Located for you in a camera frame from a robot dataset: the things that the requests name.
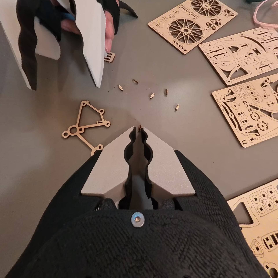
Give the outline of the person's left hand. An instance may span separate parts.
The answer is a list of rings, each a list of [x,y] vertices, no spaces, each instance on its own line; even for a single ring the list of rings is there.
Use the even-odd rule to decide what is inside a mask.
[[[105,51],[111,52],[112,41],[114,39],[115,28],[113,25],[113,17],[110,12],[105,11],[106,29],[105,29]],[[64,19],[61,21],[61,28],[65,31],[72,32],[77,35],[81,35],[76,23],[70,19]]]

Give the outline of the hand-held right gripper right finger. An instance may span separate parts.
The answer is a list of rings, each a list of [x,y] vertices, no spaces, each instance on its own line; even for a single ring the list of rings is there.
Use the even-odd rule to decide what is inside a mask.
[[[176,151],[146,128],[141,129],[144,145],[145,192],[153,207],[164,200],[195,195],[195,190]]]

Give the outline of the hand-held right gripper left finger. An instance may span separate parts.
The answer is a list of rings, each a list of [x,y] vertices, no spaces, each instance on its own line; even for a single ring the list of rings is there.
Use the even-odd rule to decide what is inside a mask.
[[[136,127],[103,148],[86,180],[81,194],[112,199],[119,209],[129,209],[132,197],[132,171],[129,163],[136,140]]]

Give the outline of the wooden sheet with oval parts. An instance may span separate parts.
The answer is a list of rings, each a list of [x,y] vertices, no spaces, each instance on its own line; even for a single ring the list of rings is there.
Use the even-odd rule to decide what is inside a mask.
[[[239,224],[251,251],[270,277],[278,275],[278,179],[227,201],[244,205],[252,223]]]

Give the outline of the wooden sheet with curved parts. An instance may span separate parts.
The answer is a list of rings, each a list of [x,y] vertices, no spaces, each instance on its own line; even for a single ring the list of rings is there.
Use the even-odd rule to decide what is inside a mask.
[[[226,86],[277,69],[278,33],[258,27],[199,45]]]

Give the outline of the wooden sheet with wheel parts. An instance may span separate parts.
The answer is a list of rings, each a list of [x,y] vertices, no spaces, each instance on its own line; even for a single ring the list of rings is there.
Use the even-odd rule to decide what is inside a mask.
[[[218,0],[188,0],[149,22],[148,27],[185,55],[237,15]]]

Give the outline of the wooden triangular frame part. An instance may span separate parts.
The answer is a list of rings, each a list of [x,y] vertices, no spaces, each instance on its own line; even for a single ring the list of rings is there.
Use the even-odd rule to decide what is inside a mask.
[[[99,116],[99,120],[97,120],[95,123],[93,124],[88,124],[88,125],[80,125],[80,120],[81,120],[81,116],[82,116],[82,110],[85,107],[89,107],[90,109],[92,109],[94,112],[96,112],[96,114]],[[102,144],[98,144],[97,146],[93,146],[92,144],[90,144],[83,136],[82,134],[85,132],[86,129],[89,128],[96,128],[96,127],[110,127],[111,122],[107,121],[104,119],[103,115],[105,113],[104,109],[97,109],[95,108],[93,105],[90,104],[89,100],[82,100],[79,106],[79,111],[78,111],[78,117],[76,120],[76,124],[71,125],[68,127],[67,130],[65,130],[61,136],[62,138],[66,139],[68,137],[78,137],[87,147],[90,148],[91,150],[91,156],[93,156],[95,154],[96,151],[101,151],[103,150],[103,145]]]

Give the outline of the wooden sheet with gear part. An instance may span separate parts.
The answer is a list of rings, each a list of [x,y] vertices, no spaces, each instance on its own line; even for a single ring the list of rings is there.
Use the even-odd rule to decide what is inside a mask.
[[[242,147],[277,136],[277,81],[273,74],[212,93]]]

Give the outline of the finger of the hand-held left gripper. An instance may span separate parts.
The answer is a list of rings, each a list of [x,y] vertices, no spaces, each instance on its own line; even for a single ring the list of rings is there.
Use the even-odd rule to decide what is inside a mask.
[[[94,84],[100,88],[105,51],[106,16],[102,4],[96,0],[53,1],[61,12],[63,31],[81,36],[83,55]]]
[[[16,59],[26,86],[37,90],[37,60],[35,49],[37,35],[34,29],[34,18],[37,1],[0,2],[1,25]]]

